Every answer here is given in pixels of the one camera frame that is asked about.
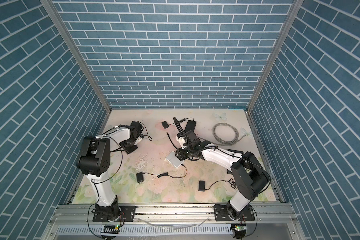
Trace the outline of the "white small router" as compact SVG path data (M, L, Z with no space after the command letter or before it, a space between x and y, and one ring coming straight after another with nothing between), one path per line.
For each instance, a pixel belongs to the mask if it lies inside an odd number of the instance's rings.
M179 168L183 164L183 160L180 160L174 151L171 151L167 156L166 160L171 163L175 168Z

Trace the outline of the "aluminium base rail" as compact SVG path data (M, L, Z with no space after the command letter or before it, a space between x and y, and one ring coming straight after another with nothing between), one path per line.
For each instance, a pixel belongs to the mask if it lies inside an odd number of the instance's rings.
M60 205L44 240L303 240L298 218L287 203L252 202L233 220L216 203L122 204L124 216L94 223L88 205Z

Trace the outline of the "black ribbed box device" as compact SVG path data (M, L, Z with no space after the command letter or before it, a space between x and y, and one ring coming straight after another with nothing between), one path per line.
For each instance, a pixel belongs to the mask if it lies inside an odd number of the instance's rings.
M185 133L194 132L195 128L196 128L196 124L197 124L197 122L192 121L192 120L188 120L187 124L186 124L186 128L184 129L184 132Z

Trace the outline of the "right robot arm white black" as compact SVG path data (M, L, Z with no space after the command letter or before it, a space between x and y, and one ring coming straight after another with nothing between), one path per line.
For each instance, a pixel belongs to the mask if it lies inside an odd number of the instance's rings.
M251 152L224 150L209 141L201 141L194 132L178 133L176 141L180 148L176 157L191 158L218 164L233 174L237 192L227 203L229 216L238 220L244 215L244 208L268 187L271 177Z

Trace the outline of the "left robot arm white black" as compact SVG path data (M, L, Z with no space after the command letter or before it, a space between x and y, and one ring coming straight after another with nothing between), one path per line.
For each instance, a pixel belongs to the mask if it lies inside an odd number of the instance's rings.
M122 154L135 151L143 138L144 126L133 121L130 125L118 125L98 136L84 137L77 168L87 177L96 194L94 222L116 222L123 214L114 194L108 169L111 164L111 144Z

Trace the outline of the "dark grey network switch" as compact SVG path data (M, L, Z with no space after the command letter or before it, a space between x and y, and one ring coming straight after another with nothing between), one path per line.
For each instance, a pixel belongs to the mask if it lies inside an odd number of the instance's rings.
M229 152L233 152L233 153L238 153L238 154L244 154L244 152L243 151L238 151L238 150L233 150L233 149L227 149L227 151L229 151ZM229 170L227 170L227 174L229 174L229 175L233 175L232 174L232 172L230 171L230 169Z

